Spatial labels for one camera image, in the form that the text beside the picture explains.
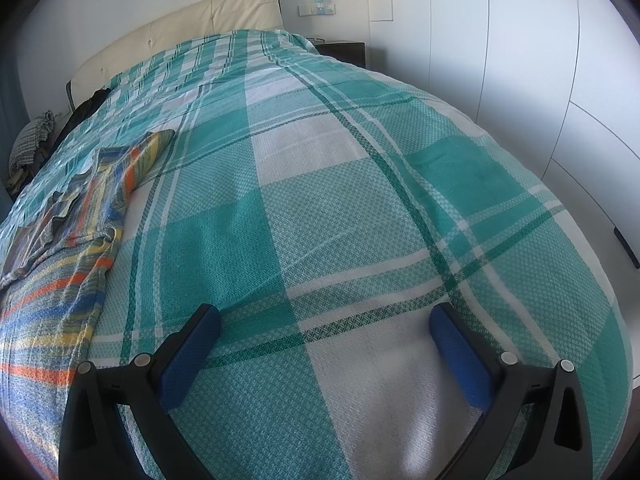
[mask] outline dark wooden nightstand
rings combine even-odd
[[[323,56],[365,68],[364,43],[358,41],[325,41],[315,45]]]

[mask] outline white wall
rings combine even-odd
[[[199,0],[41,0],[17,37],[18,72],[31,117],[67,106],[65,85],[89,57],[127,32]],[[280,0],[289,32],[369,45],[367,0],[332,0],[335,16],[298,16],[298,4]]]

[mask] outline silver screw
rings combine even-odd
[[[133,362],[136,366],[143,367],[147,366],[151,362],[151,356],[149,354],[138,354],[136,355]]]
[[[500,360],[508,366],[512,366],[518,362],[516,354],[513,354],[511,352],[502,352],[500,354]]]
[[[78,368],[76,368],[78,370],[79,374],[85,374],[87,373],[89,370],[91,370],[91,362],[89,361],[82,361],[79,365]]]
[[[562,359],[562,361],[560,361],[560,366],[565,372],[573,372],[575,370],[574,364],[569,361],[569,359]]]

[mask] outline cream headboard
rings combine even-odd
[[[95,54],[72,75],[72,108],[123,70],[181,41],[241,28],[283,28],[278,0],[202,0],[137,28]]]

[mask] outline blue curtain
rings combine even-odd
[[[11,199],[4,190],[7,181],[7,165],[11,147],[20,130],[29,122],[27,108],[24,106],[18,65],[13,45],[0,52],[0,222],[4,220]]]

